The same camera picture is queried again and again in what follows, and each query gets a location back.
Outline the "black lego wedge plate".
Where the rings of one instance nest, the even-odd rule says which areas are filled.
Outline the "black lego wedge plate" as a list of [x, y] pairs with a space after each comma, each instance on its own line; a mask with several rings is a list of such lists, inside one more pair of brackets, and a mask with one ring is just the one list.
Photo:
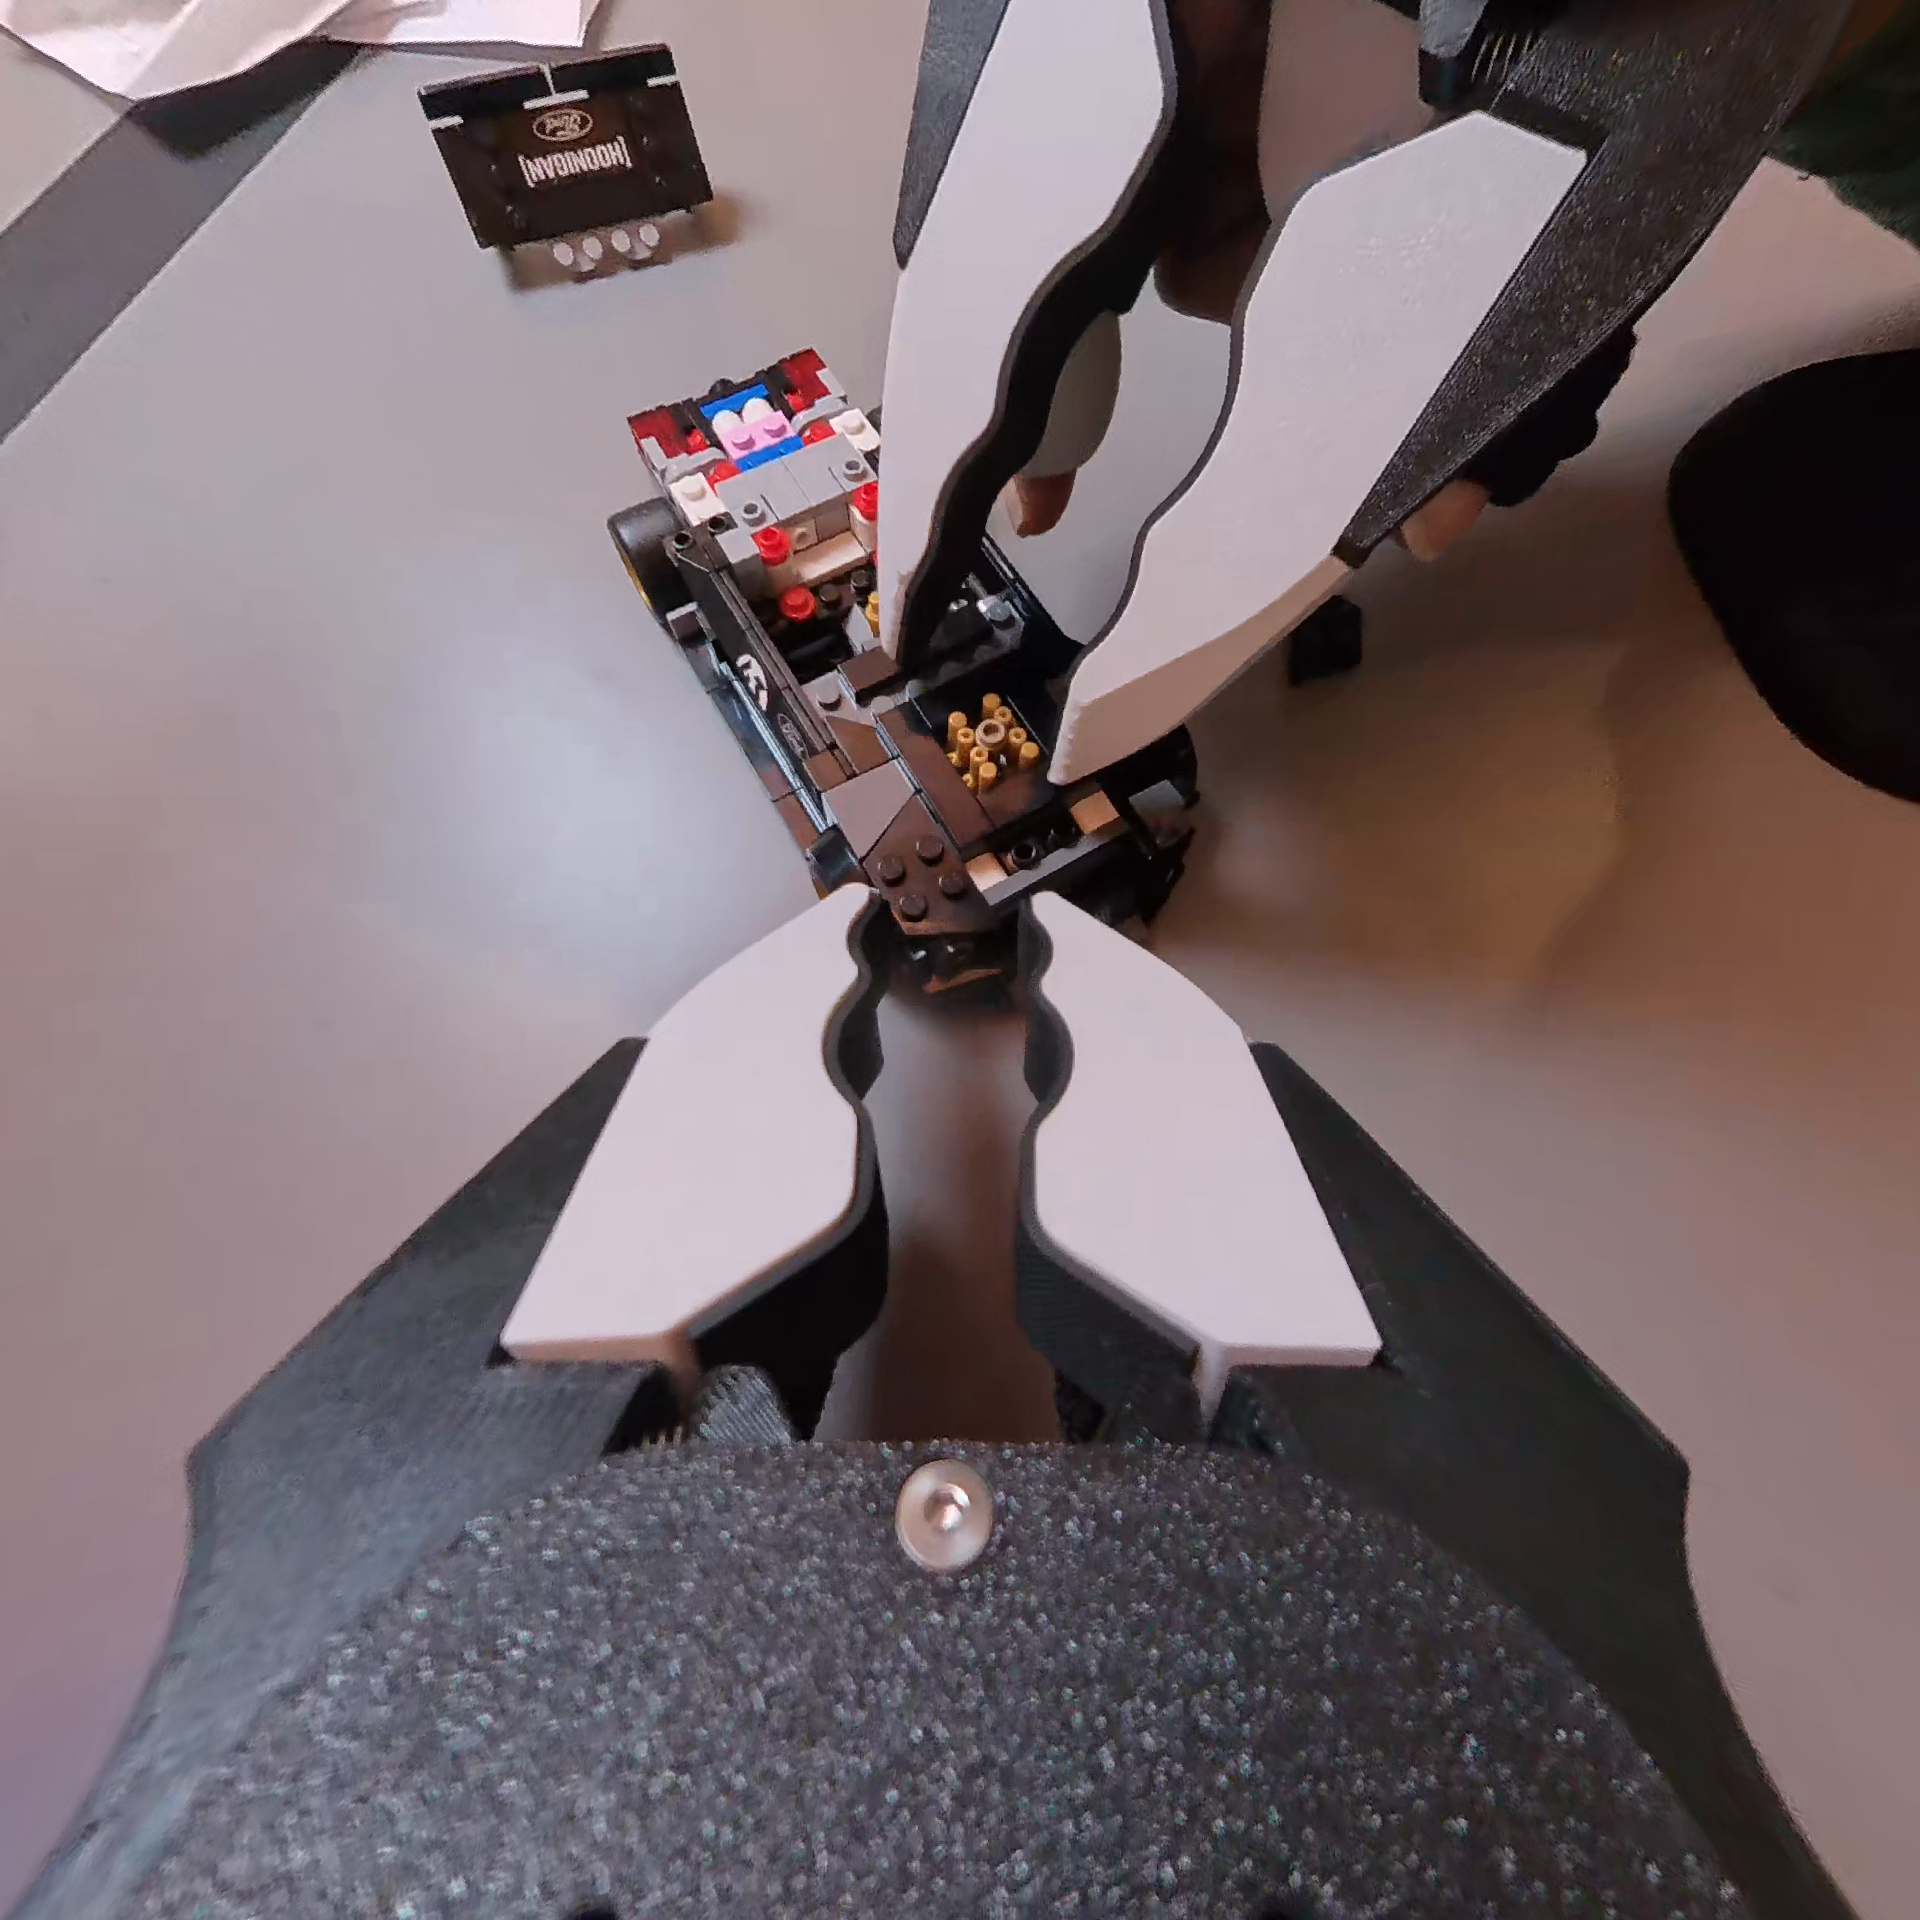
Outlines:
[[1362, 615], [1353, 601], [1329, 592], [1282, 642], [1288, 684], [1352, 674], [1362, 659]]

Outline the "black lego car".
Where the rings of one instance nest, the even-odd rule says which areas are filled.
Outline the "black lego car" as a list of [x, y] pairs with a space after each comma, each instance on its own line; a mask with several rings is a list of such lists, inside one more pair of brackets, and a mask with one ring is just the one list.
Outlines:
[[1070, 638], [979, 543], [923, 670], [880, 645], [880, 429], [814, 348], [632, 419], [650, 494], [606, 524], [758, 765], [814, 891], [868, 882], [923, 994], [1009, 980], [1018, 900], [1151, 924], [1195, 806], [1185, 729], [1050, 781]]

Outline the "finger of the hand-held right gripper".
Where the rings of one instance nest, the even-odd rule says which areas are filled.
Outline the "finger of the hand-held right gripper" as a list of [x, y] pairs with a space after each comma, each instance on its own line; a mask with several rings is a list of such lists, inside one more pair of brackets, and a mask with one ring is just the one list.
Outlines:
[[1060, 784], [1185, 721], [1342, 589], [1337, 543], [1581, 167], [1462, 116], [1306, 189], [1238, 305], [1227, 419], [1068, 678]]
[[1173, 127], [1161, 3], [1013, 0], [903, 256], [880, 380], [880, 642], [933, 659], [1082, 332], [1145, 275]]

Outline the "person's green sweater torso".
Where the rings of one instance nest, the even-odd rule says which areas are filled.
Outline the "person's green sweater torso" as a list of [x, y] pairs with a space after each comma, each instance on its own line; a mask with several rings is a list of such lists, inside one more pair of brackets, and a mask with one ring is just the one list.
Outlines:
[[1824, 80], [1775, 135], [1772, 156], [1920, 245], [1920, 77], [1912, 61]]

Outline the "black wrist rest pad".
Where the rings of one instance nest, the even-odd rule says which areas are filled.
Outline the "black wrist rest pad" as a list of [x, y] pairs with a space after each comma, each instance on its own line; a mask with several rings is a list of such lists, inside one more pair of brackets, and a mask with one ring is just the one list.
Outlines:
[[1920, 356], [1743, 395], [1678, 445], [1664, 518], [1762, 702], [1835, 772], [1920, 798]]

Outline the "black printed lego panel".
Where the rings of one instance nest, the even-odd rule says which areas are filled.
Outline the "black printed lego panel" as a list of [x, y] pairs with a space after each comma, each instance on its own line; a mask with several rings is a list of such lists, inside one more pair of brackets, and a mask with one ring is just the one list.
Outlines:
[[422, 88], [479, 249], [598, 277], [662, 256], [662, 221], [712, 200], [669, 44]]

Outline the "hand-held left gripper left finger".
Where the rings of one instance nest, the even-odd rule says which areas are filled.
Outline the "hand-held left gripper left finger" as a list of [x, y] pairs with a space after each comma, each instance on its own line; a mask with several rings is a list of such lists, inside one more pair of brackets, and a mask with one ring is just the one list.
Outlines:
[[505, 1312], [514, 1358], [827, 1395], [886, 1300], [874, 932], [843, 884], [669, 1005]]

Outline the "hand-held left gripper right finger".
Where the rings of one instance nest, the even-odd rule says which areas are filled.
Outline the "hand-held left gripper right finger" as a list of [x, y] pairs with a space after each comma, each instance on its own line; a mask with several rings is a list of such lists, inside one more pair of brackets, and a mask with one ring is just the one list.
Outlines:
[[1204, 1435], [1236, 1371], [1362, 1371], [1379, 1326], [1261, 1047], [1184, 973], [1033, 897], [1018, 1331], [1070, 1409]]

